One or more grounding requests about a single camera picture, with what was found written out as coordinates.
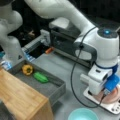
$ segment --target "black cable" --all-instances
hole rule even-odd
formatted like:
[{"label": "black cable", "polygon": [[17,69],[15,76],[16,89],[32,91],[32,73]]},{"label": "black cable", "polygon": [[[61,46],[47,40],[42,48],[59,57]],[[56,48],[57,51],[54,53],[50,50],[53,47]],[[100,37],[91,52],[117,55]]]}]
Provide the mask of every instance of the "black cable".
[{"label": "black cable", "polygon": [[89,32],[91,32],[91,31],[92,31],[93,29],[95,29],[95,28],[97,28],[97,27],[93,27],[92,29],[90,29],[90,30],[84,35],[84,37],[82,38],[81,43],[80,43],[80,46],[79,46],[79,47],[80,47],[80,51],[79,51],[79,54],[78,54],[78,56],[77,56],[77,58],[76,58],[76,61],[75,61],[74,65],[73,65],[73,68],[72,68],[72,71],[71,71],[71,77],[70,77],[71,89],[72,89],[73,95],[75,96],[75,98],[78,100],[79,103],[81,103],[82,105],[84,105],[85,107],[88,107],[88,108],[97,108],[97,107],[99,107],[100,104],[102,103],[103,99],[105,98],[105,96],[103,96],[103,97],[101,98],[100,103],[97,104],[96,106],[88,106],[88,105],[86,105],[85,103],[83,103],[83,102],[77,97],[77,95],[76,95],[76,93],[75,93],[75,91],[74,91],[74,87],[73,87],[73,72],[74,72],[74,69],[75,69],[75,67],[76,67],[76,64],[77,64],[77,62],[78,62],[78,60],[79,60],[79,56],[80,56],[80,54],[81,54],[81,51],[82,51],[82,49],[83,49],[83,47],[84,47],[84,46],[83,46],[83,41],[84,41],[85,37],[89,34]]}]

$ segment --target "gray table surface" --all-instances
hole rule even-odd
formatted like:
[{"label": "gray table surface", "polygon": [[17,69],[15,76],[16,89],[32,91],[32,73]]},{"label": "gray table surface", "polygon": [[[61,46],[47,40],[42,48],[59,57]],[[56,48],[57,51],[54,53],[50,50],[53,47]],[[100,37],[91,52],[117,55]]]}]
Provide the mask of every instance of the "gray table surface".
[{"label": "gray table surface", "polygon": [[[70,74],[73,63],[74,62],[72,60],[54,52],[49,55],[43,54],[33,61],[33,64],[43,68],[66,82],[66,93],[53,106],[55,120],[68,120],[68,116],[73,110],[85,108],[75,99],[71,91]],[[84,101],[87,105],[94,106],[92,102],[83,96],[83,91],[87,86],[80,81],[80,74],[87,74],[88,71],[88,68],[77,64],[73,75],[74,88],[80,100]],[[120,120],[120,115],[114,115],[101,107],[91,110],[97,114],[99,120]]]}]

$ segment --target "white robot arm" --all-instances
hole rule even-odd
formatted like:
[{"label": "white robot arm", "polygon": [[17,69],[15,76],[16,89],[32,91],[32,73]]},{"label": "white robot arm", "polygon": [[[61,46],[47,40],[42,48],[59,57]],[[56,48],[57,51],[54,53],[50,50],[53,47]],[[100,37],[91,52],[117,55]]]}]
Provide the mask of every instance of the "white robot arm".
[{"label": "white robot arm", "polygon": [[5,52],[4,60],[11,66],[25,59],[17,38],[8,36],[22,25],[21,15],[12,10],[13,0],[0,0],[0,45]]},{"label": "white robot arm", "polygon": [[[7,2],[2,4],[1,2],[0,28],[2,29],[0,29],[0,44],[6,53],[5,58],[11,61],[12,64],[15,64],[19,62],[19,58],[24,58],[24,54],[16,38],[8,37],[7,35],[22,24],[22,18],[17,12],[12,11],[11,1],[9,0],[9,4]],[[88,59],[91,57],[91,53],[93,53],[95,64],[88,73],[90,78],[89,89],[93,94],[97,95],[103,89],[107,78],[116,72],[113,68],[117,69],[118,63],[118,35],[113,31],[95,27],[68,0],[25,0],[25,2],[39,16],[44,18],[65,17],[80,30],[81,35],[75,41],[76,56],[79,54],[79,45],[84,35],[92,29],[83,41],[84,48],[79,57]]]},{"label": "white robot arm", "polygon": [[95,64],[88,73],[89,89],[97,95],[103,89],[107,79],[117,70],[119,37],[109,29],[95,27],[80,11],[68,0],[25,0],[30,8],[43,18],[64,17],[70,20],[81,32],[75,41],[75,54],[78,56],[80,43],[84,35],[91,29],[83,41],[80,58],[89,59],[91,53]]}]

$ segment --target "green object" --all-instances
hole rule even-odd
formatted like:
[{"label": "green object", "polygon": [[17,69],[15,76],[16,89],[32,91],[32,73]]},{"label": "green object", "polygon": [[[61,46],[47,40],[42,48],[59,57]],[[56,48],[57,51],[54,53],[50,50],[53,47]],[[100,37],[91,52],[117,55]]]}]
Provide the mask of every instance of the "green object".
[{"label": "green object", "polygon": [[40,73],[40,72],[35,72],[33,74],[33,76],[34,76],[34,78],[36,80],[38,80],[38,81],[40,81],[42,83],[47,83],[49,81],[48,78],[45,75],[43,75],[42,73]]},{"label": "green object", "polygon": [[68,120],[99,120],[99,119],[92,110],[86,108],[79,108],[74,110],[69,115]]}]

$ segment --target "wooden box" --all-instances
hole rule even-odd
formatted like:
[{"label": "wooden box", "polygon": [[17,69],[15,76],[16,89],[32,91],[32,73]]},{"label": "wooden box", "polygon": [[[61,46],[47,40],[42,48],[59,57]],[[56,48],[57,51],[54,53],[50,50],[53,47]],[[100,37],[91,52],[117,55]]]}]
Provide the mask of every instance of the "wooden box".
[{"label": "wooden box", "polygon": [[48,98],[0,69],[0,99],[16,120],[53,120]]}]

